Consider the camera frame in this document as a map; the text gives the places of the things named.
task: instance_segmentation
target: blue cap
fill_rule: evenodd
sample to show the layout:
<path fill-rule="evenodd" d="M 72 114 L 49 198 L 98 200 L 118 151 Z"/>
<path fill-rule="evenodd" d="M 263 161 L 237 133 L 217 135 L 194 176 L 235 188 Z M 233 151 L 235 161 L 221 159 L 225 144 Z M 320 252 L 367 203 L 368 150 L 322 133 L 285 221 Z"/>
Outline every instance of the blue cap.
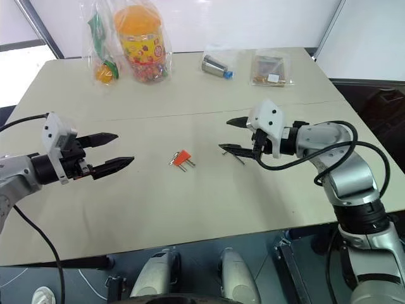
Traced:
<path fill-rule="evenodd" d="M 223 78 L 225 78 L 225 79 L 231 79 L 232 76 L 234 76 L 234 73 L 231 72 L 231 71 L 226 71 L 226 72 L 223 74 Z"/>

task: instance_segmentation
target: plastic bag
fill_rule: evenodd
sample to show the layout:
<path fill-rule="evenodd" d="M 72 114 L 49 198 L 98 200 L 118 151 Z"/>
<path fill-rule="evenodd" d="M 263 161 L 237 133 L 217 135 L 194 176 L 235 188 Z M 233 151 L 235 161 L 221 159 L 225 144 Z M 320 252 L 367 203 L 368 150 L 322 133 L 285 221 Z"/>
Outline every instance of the plastic bag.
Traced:
<path fill-rule="evenodd" d="M 136 80 L 153 84 L 171 72 L 171 46 L 163 20 L 146 0 L 114 0 L 115 30 Z"/>
<path fill-rule="evenodd" d="M 233 79 L 241 52 L 219 44 L 210 44 L 202 54 L 201 70 L 224 79 Z"/>
<path fill-rule="evenodd" d="M 294 84 L 290 56 L 277 49 L 259 49 L 252 61 L 251 84 L 277 86 Z"/>
<path fill-rule="evenodd" d="M 112 12 L 105 0 L 80 3 L 83 20 L 83 56 L 94 78 L 103 84 L 118 79 L 122 50 L 113 26 Z"/>

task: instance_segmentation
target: metal cylinder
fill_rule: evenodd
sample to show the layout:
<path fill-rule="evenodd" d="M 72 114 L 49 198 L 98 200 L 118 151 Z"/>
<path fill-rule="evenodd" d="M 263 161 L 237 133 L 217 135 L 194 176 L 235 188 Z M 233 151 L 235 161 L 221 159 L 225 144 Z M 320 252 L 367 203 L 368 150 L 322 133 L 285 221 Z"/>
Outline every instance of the metal cylinder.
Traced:
<path fill-rule="evenodd" d="M 228 67 L 223 63 L 215 60 L 210 55 L 206 55 L 202 61 L 201 68 L 204 72 L 210 73 L 212 75 L 230 79 L 232 78 L 232 72 L 228 71 Z"/>

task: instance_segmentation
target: white wall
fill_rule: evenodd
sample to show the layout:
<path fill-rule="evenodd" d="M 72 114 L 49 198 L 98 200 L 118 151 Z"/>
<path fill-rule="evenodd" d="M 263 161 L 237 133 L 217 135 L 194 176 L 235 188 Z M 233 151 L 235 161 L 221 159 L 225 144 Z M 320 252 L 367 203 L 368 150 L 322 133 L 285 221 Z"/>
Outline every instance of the white wall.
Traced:
<path fill-rule="evenodd" d="M 38 39 L 14 0 L 0 0 L 0 45 Z"/>
<path fill-rule="evenodd" d="M 404 37 L 404 0 L 346 0 L 316 62 L 330 78 L 405 81 Z"/>
<path fill-rule="evenodd" d="M 65 57 L 82 55 L 79 0 L 31 0 Z M 173 51 L 317 47 L 339 0 L 153 0 Z"/>

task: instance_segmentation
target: red object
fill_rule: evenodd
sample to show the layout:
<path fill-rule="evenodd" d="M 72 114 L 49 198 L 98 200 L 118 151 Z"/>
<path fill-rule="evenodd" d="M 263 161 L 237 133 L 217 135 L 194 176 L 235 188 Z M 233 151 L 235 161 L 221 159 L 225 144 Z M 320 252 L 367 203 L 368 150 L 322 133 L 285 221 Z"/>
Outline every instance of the red object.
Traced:
<path fill-rule="evenodd" d="M 182 150 L 176 157 L 175 161 L 173 162 L 174 165 L 179 166 L 186 160 L 191 158 L 191 155 L 186 151 Z"/>

